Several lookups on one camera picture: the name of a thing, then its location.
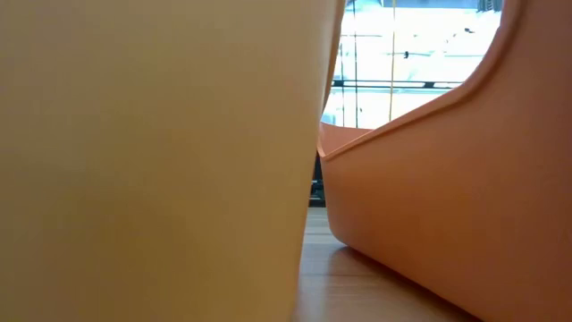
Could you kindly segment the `yellow plastic bin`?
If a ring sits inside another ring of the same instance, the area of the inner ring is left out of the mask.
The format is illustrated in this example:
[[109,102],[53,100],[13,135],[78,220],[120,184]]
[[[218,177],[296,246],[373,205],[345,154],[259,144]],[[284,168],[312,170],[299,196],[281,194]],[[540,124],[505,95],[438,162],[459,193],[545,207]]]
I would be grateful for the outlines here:
[[0,0],[0,322],[291,322],[346,0]]

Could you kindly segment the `orange plastic bin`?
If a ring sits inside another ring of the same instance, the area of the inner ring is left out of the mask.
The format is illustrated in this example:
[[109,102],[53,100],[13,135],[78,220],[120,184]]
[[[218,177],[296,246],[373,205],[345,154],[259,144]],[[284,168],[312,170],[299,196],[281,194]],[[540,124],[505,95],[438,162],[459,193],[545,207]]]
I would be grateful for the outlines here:
[[318,152],[341,242],[480,319],[572,322],[572,0],[505,0],[464,83]]

